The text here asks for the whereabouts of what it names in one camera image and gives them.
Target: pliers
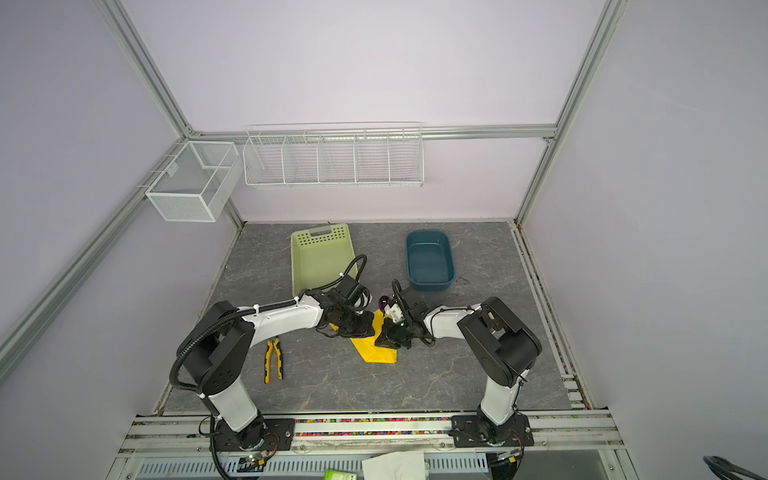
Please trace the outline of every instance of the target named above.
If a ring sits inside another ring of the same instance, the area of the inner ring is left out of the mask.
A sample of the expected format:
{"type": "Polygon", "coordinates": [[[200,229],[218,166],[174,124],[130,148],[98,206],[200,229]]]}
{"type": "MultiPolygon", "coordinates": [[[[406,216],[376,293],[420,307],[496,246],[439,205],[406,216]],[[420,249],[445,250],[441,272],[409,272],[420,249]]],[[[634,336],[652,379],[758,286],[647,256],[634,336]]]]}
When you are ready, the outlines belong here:
{"type": "Polygon", "coordinates": [[[283,379],[283,351],[280,349],[280,339],[275,337],[275,341],[267,340],[266,355],[264,356],[264,383],[270,382],[270,360],[272,351],[277,354],[277,378],[283,379]]]}

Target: gray marble surface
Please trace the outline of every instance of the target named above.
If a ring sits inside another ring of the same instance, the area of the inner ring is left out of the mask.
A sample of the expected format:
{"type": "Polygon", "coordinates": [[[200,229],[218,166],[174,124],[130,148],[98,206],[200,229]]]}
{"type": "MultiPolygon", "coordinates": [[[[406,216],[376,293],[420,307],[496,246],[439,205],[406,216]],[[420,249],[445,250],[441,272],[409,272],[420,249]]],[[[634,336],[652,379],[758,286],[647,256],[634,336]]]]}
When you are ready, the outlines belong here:
{"type": "MultiPolygon", "coordinates": [[[[214,302],[229,300],[241,306],[289,299],[290,234],[310,227],[246,225],[217,285],[214,302]]],[[[519,407],[569,409],[571,404],[506,223],[350,224],[355,252],[368,256],[360,281],[374,299],[392,293],[393,278],[400,279],[404,288],[408,285],[406,237],[412,230],[423,228],[448,234],[456,269],[456,281],[447,290],[425,294],[428,304],[465,306],[489,296],[502,299],[544,347],[521,390],[519,407]]],[[[485,389],[485,373],[464,340],[439,339],[432,348],[415,341],[410,350],[398,351],[393,365],[365,363],[349,339],[327,339],[313,329],[282,335],[280,345],[285,359],[284,380],[264,384],[265,343],[251,349],[242,373],[254,402],[267,413],[476,409],[485,389]]],[[[166,404],[166,412],[201,409],[203,405],[192,392],[174,390],[166,404]]]]}

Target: green box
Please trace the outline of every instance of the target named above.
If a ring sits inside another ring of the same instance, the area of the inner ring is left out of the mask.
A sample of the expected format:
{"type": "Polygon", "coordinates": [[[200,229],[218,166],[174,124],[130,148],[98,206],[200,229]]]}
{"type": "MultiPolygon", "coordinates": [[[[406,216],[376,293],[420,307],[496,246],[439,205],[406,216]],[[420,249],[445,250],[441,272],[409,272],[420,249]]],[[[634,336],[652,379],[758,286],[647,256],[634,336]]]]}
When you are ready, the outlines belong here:
{"type": "Polygon", "coordinates": [[[356,473],[334,472],[333,470],[326,470],[326,476],[324,477],[324,480],[356,480],[356,479],[357,479],[356,473]]]}
{"type": "MultiPolygon", "coordinates": [[[[293,232],[290,236],[293,295],[333,282],[354,258],[355,249],[346,223],[293,232]]],[[[357,265],[350,274],[357,274],[357,265]]]]}

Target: wire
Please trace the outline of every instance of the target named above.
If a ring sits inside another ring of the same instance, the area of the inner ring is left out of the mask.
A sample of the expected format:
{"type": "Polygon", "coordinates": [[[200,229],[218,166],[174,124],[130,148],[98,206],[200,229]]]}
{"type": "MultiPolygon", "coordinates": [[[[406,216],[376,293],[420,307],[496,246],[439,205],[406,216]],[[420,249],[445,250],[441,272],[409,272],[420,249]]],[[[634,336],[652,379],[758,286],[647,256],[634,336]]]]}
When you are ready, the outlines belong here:
{"type": "Polygon", "coordinates": [[[347,274],[349,274],[350,271],[352,271],[352,267],[355,266],[356,263],[358,263],[360,260],[362,260],[362,264],[357,269],[357,274],[355,275],[355,280],[360,280],[360,275],[362,275],[362,271],[366,268],[366,263],[368,263],[368,257],[365,255],[358,255],[355,257],[351,262],[349,262],[349,265],[346,266],[346,270],[344,270],[344,273],[339,276],[336,280],[334,280],[331,283],[326,283],[323,286],[318,286],[317,288],[313,288],[311,290],[325,290],[326,288],[330,288],[334,285],[336,285],[338,282],[342,280],[347,274]]]}
{"type": "Polygon", "coordinates": [[[520,435],[518,435],[515,430],[512,430],[512,433],[515,434],[515,438],[518,440],[518,444],[520,445],[520,460],[522,460],[525,456],[525,445],[523,445],[523,441],[520,440],[520,435]]]}
{"type": "MultiPolygon", "coordinates": [[[[211,432],[214,431],[214,421],[212,419],[210,422],[210,430],[211,432]]],[[[227,473],[226,470],[224,470],[224,467],[221,465],[221,460],[219,460],[219,455],[216,453],[216,443],[214,442],[213,434],[210,436],[210,456],[214,458],[214,467],[216,467],[216,471],[219,472],[219,475],[221,475],[221,478],[223,478],[224,480],[234,480],[234,478],[230,477],[230,475],[227,473]]]]}
{"type": "Polygon", "coordinates": [[[449,310],[470,310],[471,311],[472,309],[469,308],[469,307],[465,308],[465,307],[457,307],[456,306],[456,307],[451,307],[451,308],[440,309],[439,311],[434,312],[432,315],[429,316],[429,329],[427,330],[429,332],[429,335],[432,337],[432,341],[430,343],[427,343],[427,341],[425,339],[419,338],[422,341],[422,343],[424,343],[424,345],[435,346],[435,344],[437,343],[437,339],[435,338],[435,334],[432,333],[432,319],[435,318],[435,315],[437,315],[438,313],[447,312],[449,310]]]}
{"type": "Polygon", "coordinates": [[[272,452],[270,452],[270,454],[264,460],[269,460],[270,458],[274,457],[275,454],[277,453],[277,447],[280,446],[280,437],[277,436],[276,433],[267,432],[264,436],[266,437],[267,435],[272,435],[273,437],[275,437],[275,448],[272,449],[272,452]]]}
{"type": "Polygon", "coordinates": [[[203,341],[203,339],[208,337],[211,333],[216,332],[218,329],[226,326],[228,323],[232,323],[234,320],[243,318],[244,316],[253,315],[254,313],[256,313],[256,310],[251,308],[247,310],[239,310],[237,312],[230,313],[229,315],[225,315],[218,319],[216,322],[211,323],[205,330],[200,333],[200,335],[190,340],[181,350],[179,355],[176,357],[176,361],[170,368],[170,372],[168,373],[168,380],[170,381],[170,384],[181,390],[197,392],[197,385],[194,385],[193,383],[181,382],[179,380],[179,371],[181,370],[181,366],[184,364],[184,361],[187,359],[192,349],[198,343],[203,341]]]}
{"type": "Polygon", "coordinates": [[[200,423],[197,424],[197,433],[199,433],[203,437],[210,437],[214,433],[214,416],[213,415],[209,415],[204,419],[200,420],[200,423]],[[210,419],[210,431],[208,433],[203,433],[203,430],[201,429],[201,427],[203,426],[203,422],[205,422],[207,419],[210,419]]]}

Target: wall-mounted wire shelf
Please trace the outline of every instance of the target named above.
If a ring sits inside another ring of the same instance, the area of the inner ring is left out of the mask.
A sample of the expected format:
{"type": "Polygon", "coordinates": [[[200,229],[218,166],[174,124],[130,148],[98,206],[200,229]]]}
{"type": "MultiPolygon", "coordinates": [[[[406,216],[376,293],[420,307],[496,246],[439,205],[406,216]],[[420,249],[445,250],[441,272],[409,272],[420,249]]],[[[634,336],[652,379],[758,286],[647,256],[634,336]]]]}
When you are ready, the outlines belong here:
{"type": "Polygon", "coordinates": [[[254,188],[424,183],[420,126],[333,134],[249,130],[243,164],[246,184],[254,188]]]}
{"type": "Polygon", "coordinates": [[[243,175],[233,142],[188,141],[147,189],[170,222],[215,222],[243,175]]]}

